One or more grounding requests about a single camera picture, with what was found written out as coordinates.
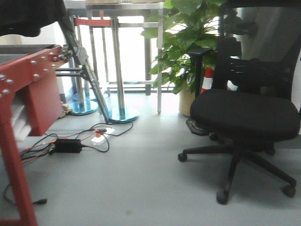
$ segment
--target power strip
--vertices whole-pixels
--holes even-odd
[[[113,128],[106,128],[106,130],[107,131],[105,132],[105,134],[101,135],[100,137],[94,137],[91,140],[93,145],[101,145],[105,141],[104,137],[106,137],[108,139],[108,136],[110,134],[114,134],[114,131],[115,131],[115,129],[113,129]]]

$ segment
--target plant pot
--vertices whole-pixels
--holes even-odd
[[[191,92],[186,83],[179,92],[179,112],[190,117],[190,106],[195,99],[195,92]]]

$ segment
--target chair armrest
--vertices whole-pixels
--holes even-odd
[[[196,48],[193,49],[191,51],[189,51],[189,55],[193,56],[193,57],[203,57],[205,55],[207,55],[208,53],[210,53],[213,49],[211,48]]]
[[[199,96],[201,87],[201,70],[203,63],[203,56],[213,51],[211,48],[196,48],[191,50],[188,54],[195,58],[195,82],[196,82],[196,98]]]

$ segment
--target chair caster wheel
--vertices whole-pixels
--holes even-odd
[[[216,200],[219,204],[225,205],[228,202],[228,196],[225,196],[224,191],[219,191],[216,193]]]
[[[209,138],[210,138],[210,140],[217,141],[218,135],[214,132],[211,132],[211,133],[209,133]]]
[[[185,153],[178,154],[178,160],[181,162],[185,162],[187,160],[187,154]]]
[[[283,189],[282,189],[283,193],[290,197],[290,198],[293,198],[296,194],[296,189],[290,185],[287,185],[285,186]]]
[[[273,147],[265,149],[264,152],[268,155],[275,155],[275,153],[276,153],[275,148],[273,148]]]

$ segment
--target red tape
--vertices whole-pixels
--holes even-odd
[[[84,19],[75,19],[77,25],[88,25],[88,26],[100,26],[100,27],[110,27],[111,20],[84,20]]]

